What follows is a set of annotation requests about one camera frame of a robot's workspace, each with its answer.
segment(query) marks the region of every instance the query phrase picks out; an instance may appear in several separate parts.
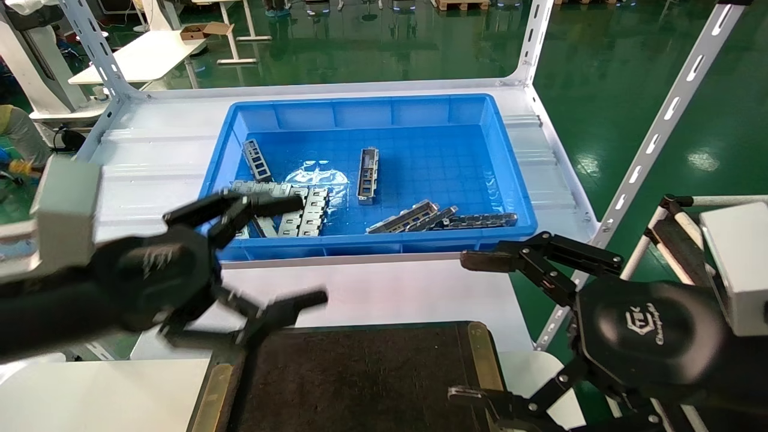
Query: blue plastic bin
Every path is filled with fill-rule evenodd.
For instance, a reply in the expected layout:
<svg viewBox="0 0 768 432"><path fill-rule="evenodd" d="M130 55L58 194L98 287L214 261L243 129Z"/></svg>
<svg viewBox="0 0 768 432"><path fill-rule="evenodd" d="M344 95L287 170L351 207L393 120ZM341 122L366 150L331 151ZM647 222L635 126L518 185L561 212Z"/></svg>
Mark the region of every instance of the blue plastic bin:
<svg viewBox="0 0 768 432"><path fill-rule="evenodd" d="M515 154L490 95L239 102L221 128L200 196L252 181L243 142L256 139L275 182L329 188L319 237L236 239L228 261L405 254L490 248L526 238L537 222ZM379 149L373 205L357 203L363 148ZM515 212L508 228L365 234L429 199L457 214Z"/></svg>

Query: white table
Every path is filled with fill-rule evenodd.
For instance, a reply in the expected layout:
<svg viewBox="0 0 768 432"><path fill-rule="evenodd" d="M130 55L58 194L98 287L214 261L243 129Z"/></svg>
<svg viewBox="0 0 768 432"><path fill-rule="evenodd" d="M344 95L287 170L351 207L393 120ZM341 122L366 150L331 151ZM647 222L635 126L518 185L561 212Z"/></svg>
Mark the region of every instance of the white table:
<svg viewBox="0 0 768 432"><path fill-rule="evenodd" d="M163 78L171 69L184 61L189 72L192 88L197 88L189 55L205 42L205 39L182 41L181 30L153 30L144 33L114 53L114 59L128 82L149 82ZM100 84L102 78L95 66L70 78L70 84Z"/></svg>
<svg viewBox="0 0 768 432"><path fill-rule="evenodd" d="M253 28L253 18L250 15L250 6L248 5L248 0L192 0L194 4L198 5L209 5L210 3L218 3L219 7L221 8L221 18L224 21L224 24L229 25L230 24L230 16L227 13L227 6L229 3L233 1L241 1L243 2L243 9L245 10L245 21L248 24L248 36L240 36L237 38L237 41L251 41L251 42L266 42L271 41L272 36L256 36L256 30ZM232 58L222 58L221 60L217 60L216 63L218 65L244 65L249 63L256 63L258 59L256 58L240 58L240 53L237 51L237 43L235 43L236 38L232 34L232 32L229 32L227 34L227 40L230 43L230 50L232 51Z"/></svg>
<svg viewBox="0 0 768 432"><path fill-rule="evenodd" d="M251 261L225 264L223 279L229 288L260 303L325 284L328 305L303 312L297 327L481 321L493 333L507 388L524 397L562 369L555 357L532 350L506 274L467 271L456 259L434 257L424 261L400 261L418 259L407 255ZM242 317L214 306L193 327L230 331L242 324ZM143 333L131 353L132 360L209 356L209 351L175 350L156 331ZM561 426L584 424L572 390L548 412Z"/></svg>
<svg viewBox="0 0 768 432"><path fill-rule="evenodd" d="M3 432L186 432L208 360L31 364L0 384Z"/></svg>

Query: black mat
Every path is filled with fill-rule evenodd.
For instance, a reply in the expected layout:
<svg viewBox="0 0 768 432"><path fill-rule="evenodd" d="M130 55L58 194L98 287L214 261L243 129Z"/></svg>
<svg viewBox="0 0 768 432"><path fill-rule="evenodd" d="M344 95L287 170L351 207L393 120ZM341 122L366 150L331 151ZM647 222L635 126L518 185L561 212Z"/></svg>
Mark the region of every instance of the black mat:
<svg viewBox="0 0 768 432"><path fill-rule="evenodd" d="M467 324L274 334L246 359L227 431L486 431L484 410L446 396L478 385Z"/></svg>

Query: wooden pallet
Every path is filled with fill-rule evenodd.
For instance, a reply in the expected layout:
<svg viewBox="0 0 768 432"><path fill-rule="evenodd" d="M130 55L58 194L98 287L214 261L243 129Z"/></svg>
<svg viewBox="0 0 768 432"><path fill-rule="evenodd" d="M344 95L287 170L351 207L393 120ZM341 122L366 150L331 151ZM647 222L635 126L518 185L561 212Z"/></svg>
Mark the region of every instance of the wooden pallet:
<svg viewBox="0 0 768 432"><path fill-rule="evenodd" d="M465 11L469 5L480 5L480 9L486 10L491 5L489 0L437 0L437 8L441 11L447 11L448 5L458 5L458 8Z"/></svg>

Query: cardboard box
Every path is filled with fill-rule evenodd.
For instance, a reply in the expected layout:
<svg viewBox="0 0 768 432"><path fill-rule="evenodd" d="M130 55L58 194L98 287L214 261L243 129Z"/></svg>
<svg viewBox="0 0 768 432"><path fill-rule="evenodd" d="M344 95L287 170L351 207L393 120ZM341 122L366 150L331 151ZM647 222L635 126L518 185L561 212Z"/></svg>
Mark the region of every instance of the cardboard box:
<svg viewBox="0 0 768 432"><path fill-rule="evenodd" d="M181 29L182 41L205 39L210 35L229 35L235 24L209 22L208 24L192 24Z"/></svg>

